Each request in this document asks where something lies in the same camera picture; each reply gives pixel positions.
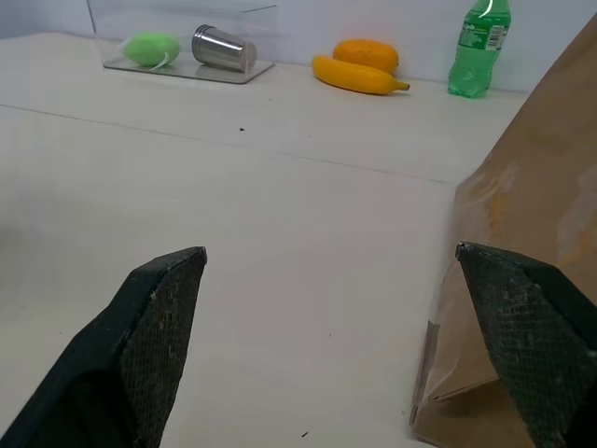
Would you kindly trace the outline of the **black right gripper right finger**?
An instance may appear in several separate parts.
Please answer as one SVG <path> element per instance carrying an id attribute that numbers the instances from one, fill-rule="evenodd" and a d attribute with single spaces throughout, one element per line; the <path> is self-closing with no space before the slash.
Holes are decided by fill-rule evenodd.
<path id="1" fill-rule="evenodd" d="M 595 305 L 537 259 L 470 242 L 455 257 L 490 360 L 535 446 L 595 446 Z"/>

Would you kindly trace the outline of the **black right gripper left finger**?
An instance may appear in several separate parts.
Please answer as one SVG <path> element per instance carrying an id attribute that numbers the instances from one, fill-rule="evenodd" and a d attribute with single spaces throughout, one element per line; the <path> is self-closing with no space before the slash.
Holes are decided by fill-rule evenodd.
<path id="1" fill-rule="evenodd" d="M 133 270 L 65 347 L 4 447 L 158 447 L 187 360 L 204 247 Z"/>

